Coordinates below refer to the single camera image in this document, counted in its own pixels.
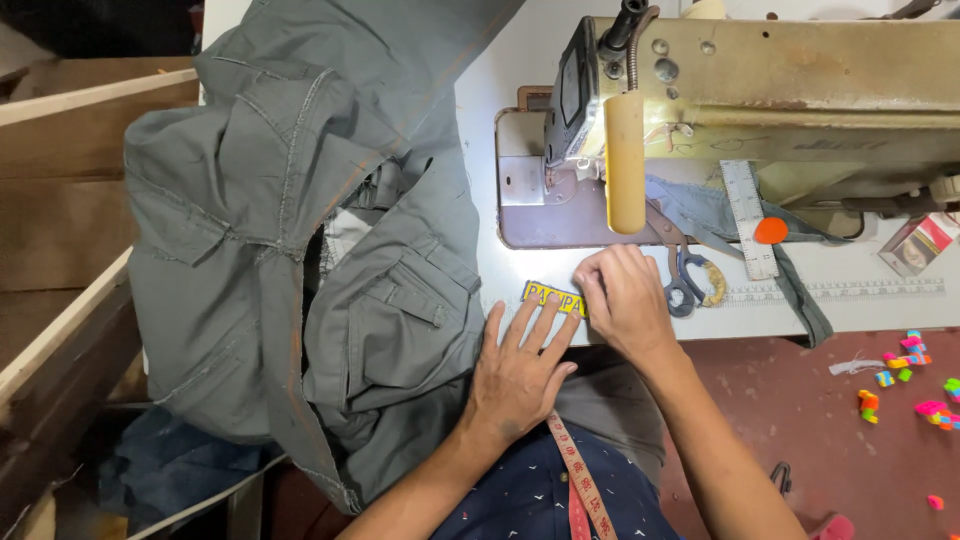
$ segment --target right hand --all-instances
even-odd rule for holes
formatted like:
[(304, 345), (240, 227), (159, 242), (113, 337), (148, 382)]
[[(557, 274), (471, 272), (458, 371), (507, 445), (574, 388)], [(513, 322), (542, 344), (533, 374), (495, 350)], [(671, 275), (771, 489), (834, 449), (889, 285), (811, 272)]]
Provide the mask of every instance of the right hand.
[(590, 325), (644, 375), (664, 356), (683, 355), (670, 324), (660, 270), (635, 245), (612, 245), (584, 259), (573, 279), (587, 298)]

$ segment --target printed shirt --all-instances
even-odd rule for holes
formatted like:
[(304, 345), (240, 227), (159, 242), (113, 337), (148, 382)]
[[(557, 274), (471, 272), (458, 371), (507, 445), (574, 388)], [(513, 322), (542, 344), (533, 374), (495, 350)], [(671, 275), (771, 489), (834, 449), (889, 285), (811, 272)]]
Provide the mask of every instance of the printed shirt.
[[(614, 447), (567, 424), (618, 538), (679, 540), (650, 480)], [(568, 540), (566, 466), (546, 425), (517, 441), (437, 528), (433, 540)], [(590, 524), (591, 537), (596, 530)]]

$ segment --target industrial sewing machine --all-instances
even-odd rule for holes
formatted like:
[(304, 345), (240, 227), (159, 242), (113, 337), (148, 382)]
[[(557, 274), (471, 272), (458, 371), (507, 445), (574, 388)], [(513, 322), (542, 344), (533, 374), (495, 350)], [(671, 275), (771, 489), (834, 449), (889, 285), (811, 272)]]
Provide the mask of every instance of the industrial sewing machine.
[[(960, 23), (656, 9), (624, 0), (616, 19), (584, 17), (556, 83), (520, 88), (518, 107), (498, 115), (507, 245), (657, 243), (643, 230), (644, 170), (722, 187), (719, 160), (752, 161), (764, 199), (845, 236), (864, 211), (954, 210)], [(609, 158), (628, 166), (608, 170)]]

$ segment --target cardboard box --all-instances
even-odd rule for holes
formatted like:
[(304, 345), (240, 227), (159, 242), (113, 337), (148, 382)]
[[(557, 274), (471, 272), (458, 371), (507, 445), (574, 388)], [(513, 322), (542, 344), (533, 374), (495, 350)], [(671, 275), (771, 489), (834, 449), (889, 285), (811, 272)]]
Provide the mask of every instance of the cardboard box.
[(898, 274), (919, 276), (951, 243), (960, 236), (960, 224), (949, 214), (938, 212), (910, 220), (879, 251)]

